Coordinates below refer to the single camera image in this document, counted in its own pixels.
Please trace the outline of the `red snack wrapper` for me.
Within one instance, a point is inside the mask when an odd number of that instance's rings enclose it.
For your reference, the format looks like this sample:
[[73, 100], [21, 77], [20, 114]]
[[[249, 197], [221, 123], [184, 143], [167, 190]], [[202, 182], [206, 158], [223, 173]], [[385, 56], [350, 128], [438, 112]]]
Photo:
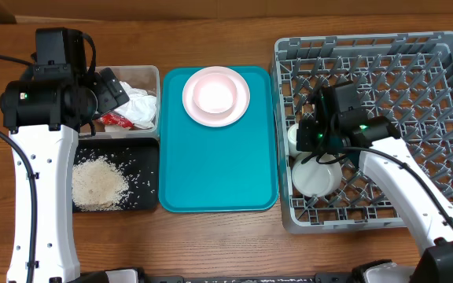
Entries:
[[113, 113], [101, 116], [98, 121], [105, 126], [118, 126], [123, 129], [131, 129], [134, 126], [130, 120]]

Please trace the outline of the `white napkin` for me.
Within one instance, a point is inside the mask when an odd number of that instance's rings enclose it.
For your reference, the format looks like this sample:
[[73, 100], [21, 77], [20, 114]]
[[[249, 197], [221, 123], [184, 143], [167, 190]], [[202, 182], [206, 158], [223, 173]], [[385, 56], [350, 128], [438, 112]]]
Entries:
[[150, 129], [157, 113], [157, 98], [146, 90], [130, 86], [124, 81], [120, 85], [129, 97], [129, 102], [115, 109], [115, 113], [128, 119], [140, 129]]

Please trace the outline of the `white cup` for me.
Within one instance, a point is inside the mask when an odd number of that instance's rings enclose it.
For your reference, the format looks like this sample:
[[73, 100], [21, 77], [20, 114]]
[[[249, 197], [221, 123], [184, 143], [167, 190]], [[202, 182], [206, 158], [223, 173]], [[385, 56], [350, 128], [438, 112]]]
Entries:
[[292, 158], [297, 158], [300, 154], [300, 151], [296, 149], [296, 134], [298, 127], [299, 124], [295, 123], [287, 131], [289, 155]]

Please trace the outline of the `grey bowl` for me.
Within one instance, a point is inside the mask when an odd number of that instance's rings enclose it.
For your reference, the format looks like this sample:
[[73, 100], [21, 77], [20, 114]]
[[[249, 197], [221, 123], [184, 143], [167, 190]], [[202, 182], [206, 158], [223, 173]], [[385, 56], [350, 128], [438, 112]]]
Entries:
[[325, 154], [320, 161], [316, 162], [313, 157], [307, 163], [302, 161], [310, 153], [301, 153], [296, 157], [291, 177], [294, 187], [306, 197], [324, 197], [338, 189], [341, 183], [342, 170], [339, 163], [324, 164], [334, 159], [333, 156]]

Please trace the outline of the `white rice pile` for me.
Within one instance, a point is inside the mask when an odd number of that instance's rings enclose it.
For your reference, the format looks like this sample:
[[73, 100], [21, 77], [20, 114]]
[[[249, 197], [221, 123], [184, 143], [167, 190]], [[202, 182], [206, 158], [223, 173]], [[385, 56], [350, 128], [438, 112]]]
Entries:
[[83, 157], [73, 166], [72, 201], [77, 211], [131, 211], [157, 205], [156, 175], [135, 160]]

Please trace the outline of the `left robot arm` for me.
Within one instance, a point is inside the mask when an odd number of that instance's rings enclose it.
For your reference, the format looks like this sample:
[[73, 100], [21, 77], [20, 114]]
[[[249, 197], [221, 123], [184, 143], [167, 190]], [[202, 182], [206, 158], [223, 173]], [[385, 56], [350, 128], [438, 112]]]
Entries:
[[110, 68], [39, 65], [0, 98], [16, 181], [8, 282], [70, 282], [80, 276], [72, 225], [72, 173], [80, 128], [128, 102]]

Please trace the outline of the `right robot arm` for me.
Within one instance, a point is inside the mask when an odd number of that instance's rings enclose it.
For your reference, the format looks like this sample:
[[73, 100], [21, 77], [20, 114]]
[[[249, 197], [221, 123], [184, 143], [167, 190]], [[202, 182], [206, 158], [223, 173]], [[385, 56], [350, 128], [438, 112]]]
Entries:
[[302, 119], [296, 147], [313, 160], [349, 159], [388, 198], [414, 238], [421, 258], [415, 268], [390, 261], [355, 268], [361, 282], [453, 282], [453, 204], [419, 167], [396, 127], [384, 116]]

